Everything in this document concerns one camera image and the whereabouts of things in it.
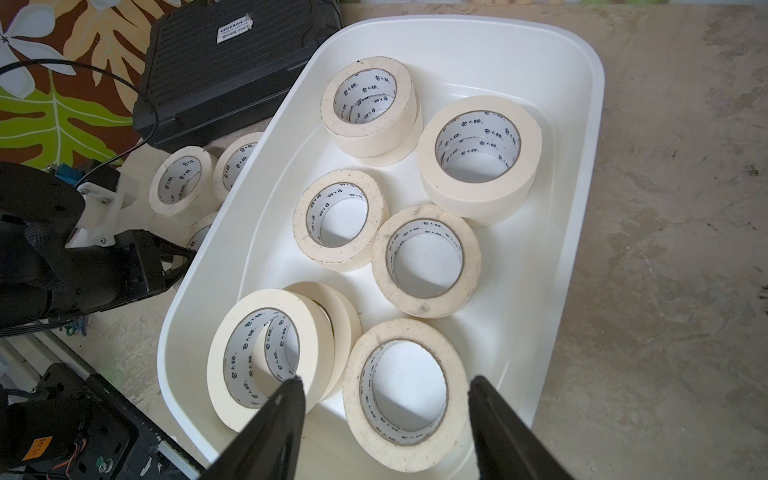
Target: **white label sticker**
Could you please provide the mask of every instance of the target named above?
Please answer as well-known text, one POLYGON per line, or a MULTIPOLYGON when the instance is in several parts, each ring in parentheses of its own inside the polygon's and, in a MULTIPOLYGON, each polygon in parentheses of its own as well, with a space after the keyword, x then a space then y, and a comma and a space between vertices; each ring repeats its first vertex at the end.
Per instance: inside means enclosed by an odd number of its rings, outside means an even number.
POLYGON ((219 28, 219 33, 216 36, 216 43, 221 43, 224 40, 229 40, 232 37, 237 37, 239 34, 249 31, 253 27, 253 19, 250 15, 245 14, 244 17, 240 17, 234 22, 230 22, 223 27, 219 28))

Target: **black case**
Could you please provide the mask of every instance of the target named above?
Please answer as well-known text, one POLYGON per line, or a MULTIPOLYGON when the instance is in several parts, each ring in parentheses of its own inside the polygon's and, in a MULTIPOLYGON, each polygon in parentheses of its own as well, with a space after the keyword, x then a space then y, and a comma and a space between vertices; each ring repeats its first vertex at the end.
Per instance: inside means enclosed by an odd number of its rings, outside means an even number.
MULTIPOLYGON (((338 0, 196 0, 153 26, 141 76, 160 124, 149 145, 203 146, 277 111, 304 65, 341 28, 338 0), (253 27, 217 44, 220 27, 249 15, 253 27)), ((142 98, 134 129, 154 115, 142 98)))

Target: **tape roll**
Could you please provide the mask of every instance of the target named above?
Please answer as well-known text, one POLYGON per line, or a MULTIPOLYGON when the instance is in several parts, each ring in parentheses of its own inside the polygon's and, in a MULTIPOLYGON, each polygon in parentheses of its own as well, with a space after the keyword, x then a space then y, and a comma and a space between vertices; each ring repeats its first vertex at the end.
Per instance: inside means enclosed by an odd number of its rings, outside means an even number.
POLYGON ((287 286, 285 290, 313 300, 325 310, 331 321, 333 331, 333 346, 336 358, 333 360, 333 371, 328 388, 321 400, 334 396, 341 391, 343 373, 349 352, 360 338, 360 318, 357 310, 339 291, 317 282, 299 282, 287 286))
POLYGON ((219 157, 214 170, 214 192, 222 203, 230 194, 235 180, 240 176, 240 172, 243 171, 245 163, 256 148, 256 144, 261 140, 262 135, 264 133, 260 131, 243 135, 227 147, 219 157))
POLYGON ((525 201, 541 158, 541 128, 506 98, 463 98, 427 124, 416 156, 430 200, 481 227, 525 201), (484 172, 472 171, 479 165, 484 172))
POLYGON ((420 472, 443 460, 456 447, 468 420, 469 384, 456 349, 437 330, 413 319, 374 326, 360 337, 344 377, 344 412, 359 444, 393 470, 420 472), (445 408, 423 429, 407 431, 387 419, 376 404, 376 367, 390 347, 412 342, 432 355, 445 380, 445 408))
POLYGON ((480 246, 469 225, 456 215, 432 204, 399 211, 382 225, 373 242, 373 278, 384 297, 404 313, 422 318, 451 315, 462 308, 480 278, 480 246), (402 245, 419 235, 436 235, 448 241, 461 259, 455 282, 433 296, 406 292, 397 280, 395 260, 402 245))
POLYGON ((200 244, 205 240, 205 236, 208 235, 210 226, 214 224, 217 214, 218 212, 213 212, 192 223, 192 226, 184 232, 184 237, 182 237, 181 241, 182 246, 197 252, 200 249, 200 244))
POLYGON ((357 161, 369 167, 386 167, 387 165, 396 164, 403 158, 408 157, 416 148, 423 129, 424 115, 422 113, 422 102, 416 97, 416 122, 413 124, 408 137, 400 145, 385 154, 381 154, 378 157, 357 158, 357 161))
POLYGON ((305 255, 336 272, 359 269, 371 261, 376 231, 389 218, 389 208, 373 178, 351 169, 334 170, 310 185, 293 212, 293 238, 305 255), (364 201, 366 221, 357 235, 341 246, 323 242, 322 226, 328 211, 343 200, 364 201))
POLYGON ((184 147, 175 151, 152 178, 149 204, 163 217, 174 217, 192 224, 219 208, 214 193, 216 157, 200 147, 184 147))
POLYGON ((326 87, 320 118, 336 144, 353 157, 376 157, 409 136, 417 114, 408 68, 387 57, 344 67, 326 87))
MULTIPOLYGON (((218 212, 213 212, 212 214, 206 215, 205 217, 199 219, 197 222, 192 223, 192 226, 189 227, 186 232, 184 232, 184 236, 181 237, 179 244, 184 248, 188 248, 197 252, 200 249, 200 245, 203 243, 203 240, 205 240, 205 236, 208 235, 210 226, 214 223, 214 219, 216 218, 217 213, 218 212)), ((182 264, 183 260, 181 257, 176 256, 174 257, 174 261, 171 264, 171 268, 178 268, 182 264)), ((174 290, 179 290, 180 284, 181 279, 174 283, 174 290)))
POLYGON ((279 289, 258 290, 232 307, 211 343, 207 382, 216 414, 236 432, 269 398, 253 374, 255 355, 265 355, 279 381, 301 377, 308 412, 322 398, 333 371, 333 334, 328 317, 312 300, 279 289), (266 341, 259 344, 256 339, 265 328, 266 341), (290 328, 295 329, 299 340, 296 368, 292 368, 285 347, 290 328))

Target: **orange label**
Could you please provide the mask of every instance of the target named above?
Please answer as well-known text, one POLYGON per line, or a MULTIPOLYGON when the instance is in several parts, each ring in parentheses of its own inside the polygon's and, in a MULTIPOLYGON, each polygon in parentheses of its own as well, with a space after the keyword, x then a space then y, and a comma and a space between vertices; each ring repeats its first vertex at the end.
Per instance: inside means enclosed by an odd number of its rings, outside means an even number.
POLYGON ((53 437, 35 439, 35 441, 32 442, 32 446, 29 447, 29 452, 27 452, 27 455, 24 455, 24 458, 22 458, 22 462, 32 460, 33 458, 37 458, 45 453, 45 449, 51 444, 51 440, 53 440, 53 437))

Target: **black cable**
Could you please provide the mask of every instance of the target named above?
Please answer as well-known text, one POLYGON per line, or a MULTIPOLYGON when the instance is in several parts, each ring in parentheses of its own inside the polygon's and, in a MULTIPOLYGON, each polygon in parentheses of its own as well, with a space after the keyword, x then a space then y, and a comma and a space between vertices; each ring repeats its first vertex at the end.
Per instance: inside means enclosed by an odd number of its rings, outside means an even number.
POLYGON ((4 390, 5 390, 5 393, 9 395, 21 396, 26 399, 30 399, 34 395, 34 393, 27 392, 25 390, 19 390, 19 389, 4 389, 4 390))
POLYGON ((35 60, 24 60, 24 61, 17 61, 15 63, 11 63, 6 65, 5 67, 0 67, 0 75, 3 75, 5 73, 10 72, 11 70, 15 70, 16 68, 21 67, 27 67, 29 65, 43 65, 43 64, 55 64, 55 65, 70 65, 72 67, 79 67, 79 68, 86 68, 88 70, 97 71, 103 75, 107 75, 110 78, 113 78, 114 80, 119 81, 120 83, 124 84, 125 86, 129 87, 131 90, 135 91, 140 97, 144 99, 149 104, 149 107, 152 109, 152 113, 154 114, 154 123, 152 124, 152 129, 149 132, 149 135, 147 135, 146 138, 142 139, 139 143, 134 145, 133 147, 127 149, 123 153, 117 155, 116 157, 112 157, 111 159, 97 165, 96 167, 92 168, 91 171, 87 172, 83 177, 78 180, 78 182, 74 185, 75 188, 79 187, 83 183, 85 183, 85 179, 88 178, 89 175, 94 173, 99 168, 106 167, 107 165, 120 160, 122 157, 128 155, 130 152, 136 150, 140 146, 147 143, 147 141, 152 138, 152 135, 154 135, 154 132, 157 130, 157 127, 160 125, 160 115, 157 113, 157 107, 154 106, 154 103, 152 103, 152 100, 149 99, 147 94, 145 94, 143 91, 136 88, 132 83, 130 83, 128 80, 125 80, 122 77, 118 77, 114 73, 110 71, 106 71, 103 68, 94 67, 93 65, 89 65, 87 63, 81 63, 79 61, 72 61, 72 60, 64 60, 64 59, 58 59, 58 58, 36 58, 35 60))
POLYGON ((35 323, 33 325, 20 325, 10 326, 8 328, 0 329, 0 338, 6 336, 18 336, 28 335, 29 333, 44 332, 45 330, 53 330, 63 326, 68 326, 70 323, 74 323, 80 319, 80 316, 70 317, 67 319, 49 319, 48 323, 35 323))

